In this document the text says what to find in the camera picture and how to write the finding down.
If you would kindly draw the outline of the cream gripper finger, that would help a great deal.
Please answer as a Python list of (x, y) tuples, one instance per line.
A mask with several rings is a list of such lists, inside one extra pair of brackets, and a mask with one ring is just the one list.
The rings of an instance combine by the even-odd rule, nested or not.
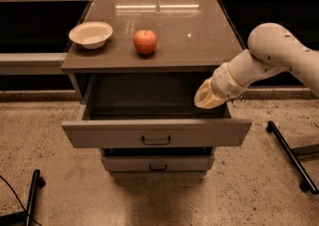
[(194, 104), (200, 109), (213, 109), (225, 103), (225, 100), (216, 96), (196, 97)]
[(206, 79), (198, 88), (194, 101), (196, 103), (208, 103), (214, 100), (214, 93), (211, 86), (211, 80)]

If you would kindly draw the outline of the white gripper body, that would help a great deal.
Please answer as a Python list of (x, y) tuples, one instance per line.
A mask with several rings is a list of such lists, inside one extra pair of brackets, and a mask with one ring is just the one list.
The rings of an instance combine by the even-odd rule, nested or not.
[(215, 96), (224, 100), (235, 99), (246, 90), (246, 87), (241, 86), (232, 77), (227, 63), (214, 70), (211, 77), (211, 86)]

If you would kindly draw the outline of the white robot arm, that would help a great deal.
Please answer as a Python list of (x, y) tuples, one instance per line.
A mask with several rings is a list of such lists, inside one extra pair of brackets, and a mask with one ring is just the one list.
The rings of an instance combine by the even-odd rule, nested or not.
[(247, 49), (214, 70), (197, 90), (194, 104), (213, 109), (243, 94), (254, 82), (289, 72), (319, 96), (319, 52), (304, 46), (286, 28), (275, 23), (255, 27)]

